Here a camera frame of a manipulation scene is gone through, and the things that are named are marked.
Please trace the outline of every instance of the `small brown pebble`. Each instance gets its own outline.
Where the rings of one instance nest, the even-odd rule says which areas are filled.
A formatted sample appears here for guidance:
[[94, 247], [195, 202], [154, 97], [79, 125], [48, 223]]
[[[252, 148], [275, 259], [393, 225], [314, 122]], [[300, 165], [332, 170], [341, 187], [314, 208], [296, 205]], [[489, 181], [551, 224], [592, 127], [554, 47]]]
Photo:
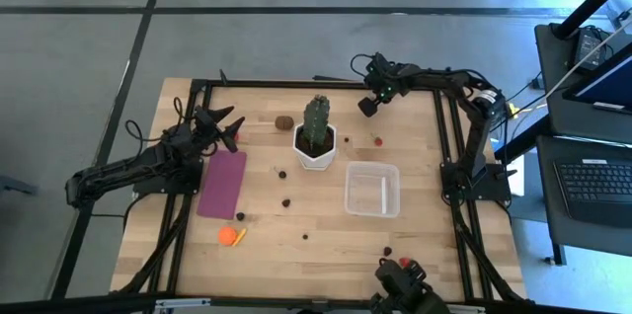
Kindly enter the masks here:
[[294, 126], [294, 119], [288, 116], [276, 117], [275, 126], [279, 130], [290, 130]]

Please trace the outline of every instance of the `wooden tabletop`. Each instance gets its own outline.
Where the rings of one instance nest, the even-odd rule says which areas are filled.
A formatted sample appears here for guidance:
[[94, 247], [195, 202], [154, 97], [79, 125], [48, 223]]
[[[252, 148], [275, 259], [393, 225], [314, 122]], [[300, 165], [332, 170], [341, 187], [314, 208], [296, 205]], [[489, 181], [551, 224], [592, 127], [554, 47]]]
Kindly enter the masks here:
[[[165, 80], [151, 136], [177, 122], [173, 98], [185, 105], [190, 79]], [[292, 150], [292, 132], [275, 128], [277, 116], [302, 122], [305, 105], [315, 94], [331, 102], [330, 124], [338, 130], [338, 153], [325, 172], [305, 171]], [[411, 92], [366, 118], [357, 102], [360, 90], [213, 88], [211, 108], [235, 106], [222, 122], [243, 116], [238, 147], [248, 155], [237, 211], [244, 221], [196, 215], [194, 198], [177, 291], [185, 295], [262, 298], [369, 299], [381, 289], [374, 273], [384, 247], [391, 259], [417, 260], [427, 282], [448, 301], [463, 299], [454, 230], [449, 207], [440, 199], [441, 150], [435, 104], [430, 92]], [[444, 110], [455, 146], [447, 102]], [[461, 116], [463, 129], [469, 127]], [[383, 140], [375, 146], [371, 134]], [[488, 160], [493, 160], [488, 149]], [[345, 212], [345, 176], [350, 161], [395, 165], [400, 172], [401, 211], [396, 218]], [[287, 172], [282, 180], [275, 170]], [[155, 248], [164, 195], [150, 195], [131, 211], [123, 235], [112, 289], [128, 283]], [[281, 202], [291, 199], [290, 207]], [[524, 295], [522, 275], [507, 215], [491, 202], [478, 201], [485, 250], [500, 274]], [[236, 247], [217, 243], [225, 225], [248, 233]], [[160, 287], [171, 264], [163, 263]], [[475, 293], [480, 280], [470, 254]]]

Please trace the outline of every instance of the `transparent plastic box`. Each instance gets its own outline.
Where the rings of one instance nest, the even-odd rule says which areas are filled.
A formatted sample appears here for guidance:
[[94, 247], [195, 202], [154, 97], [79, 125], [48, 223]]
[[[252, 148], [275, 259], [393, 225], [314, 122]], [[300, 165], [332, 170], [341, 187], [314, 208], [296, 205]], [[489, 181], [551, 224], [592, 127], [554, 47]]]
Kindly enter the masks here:
[[377, 162], [350, 162], [345, 210], [355, 215], [396, 217], [399, 214], [397, 167]]

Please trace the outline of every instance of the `green cactus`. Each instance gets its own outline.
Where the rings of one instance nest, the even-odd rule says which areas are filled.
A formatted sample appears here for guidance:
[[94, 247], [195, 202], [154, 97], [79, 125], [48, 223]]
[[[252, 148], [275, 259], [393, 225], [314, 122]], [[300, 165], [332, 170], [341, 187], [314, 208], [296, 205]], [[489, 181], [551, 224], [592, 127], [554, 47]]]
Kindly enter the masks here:
[[329, 119], [329, 100], [327, 97], [316, 95], [305, 107], [303, 118], [302, 136], [309, 142], [309, 148], [314, 150], [314, 147], [323, 146]]

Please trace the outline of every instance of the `potted cactus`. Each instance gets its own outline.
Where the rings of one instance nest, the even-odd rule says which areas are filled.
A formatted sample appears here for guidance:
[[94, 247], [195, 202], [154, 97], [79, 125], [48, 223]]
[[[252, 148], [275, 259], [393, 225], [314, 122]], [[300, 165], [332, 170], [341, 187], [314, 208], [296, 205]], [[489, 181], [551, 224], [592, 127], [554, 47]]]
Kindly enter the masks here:
[[294, 128], [294, 151], [307, 170], [325, 171], [336, 155], [336, 128], [328, 125], [329, 100], [316, 95]]

